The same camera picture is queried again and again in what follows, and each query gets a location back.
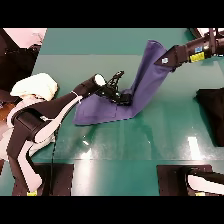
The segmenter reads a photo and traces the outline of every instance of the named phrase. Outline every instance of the white circular cap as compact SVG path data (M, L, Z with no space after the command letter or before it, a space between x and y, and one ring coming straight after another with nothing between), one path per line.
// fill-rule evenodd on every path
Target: white circular cap
M103 78L102 75L99 75L99 74L95 75L95 82L99 86L106 85L105 79Z

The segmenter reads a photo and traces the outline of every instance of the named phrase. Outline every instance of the table surface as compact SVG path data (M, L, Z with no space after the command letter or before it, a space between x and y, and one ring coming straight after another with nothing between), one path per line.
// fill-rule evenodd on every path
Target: table surface
M192 39L186 28L49 28L33 74L48 73L60 86L57 97L95 73L109 79L119 70L125 71L119 85L125 89L134 80L147 40L169 49ZM213 145L207 118L194 100L200 88L223 87L223 74L220 58L185 64L130 120L78 127L72 124L72 109L59 131L54 157L75 165L72 195L158 195L158 164L211 164L224 173L224 149ZM37 152L33 161L50 162L52 148ZM5 163L0 195L11 195L13 183Z

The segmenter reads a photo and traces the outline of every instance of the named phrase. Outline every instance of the yellow sticker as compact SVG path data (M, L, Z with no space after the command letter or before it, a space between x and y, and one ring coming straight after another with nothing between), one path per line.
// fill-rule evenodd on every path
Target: yellow sticker
M37 196L37 191L27 192L27 196Z
M194 54L190 56L191 62L196 62L205 59L205 53L201 52L199 54Z
M197 192L195 193L196 196L205 196L205 192Z

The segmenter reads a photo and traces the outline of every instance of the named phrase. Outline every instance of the purple fabric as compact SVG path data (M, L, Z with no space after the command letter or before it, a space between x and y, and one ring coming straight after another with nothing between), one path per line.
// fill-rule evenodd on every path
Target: purple fabric
M125 93L133 94L131 106L117 106L107 99L92 95L76 108L73 124L90 125L133 118L150 102L172 68L154 65L166 49L157 41L148 41L136 78Z

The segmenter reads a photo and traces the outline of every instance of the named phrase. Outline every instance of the black cloth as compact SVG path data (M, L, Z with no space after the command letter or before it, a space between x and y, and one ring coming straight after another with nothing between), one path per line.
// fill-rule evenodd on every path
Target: black cloth
M4 29L0 28L0 90L9 94L16 82L31 76L39 49L39 45L33 45L29 49L19 48Z
M217 146L224 146L224 88L199 89L196 99L204 109Z

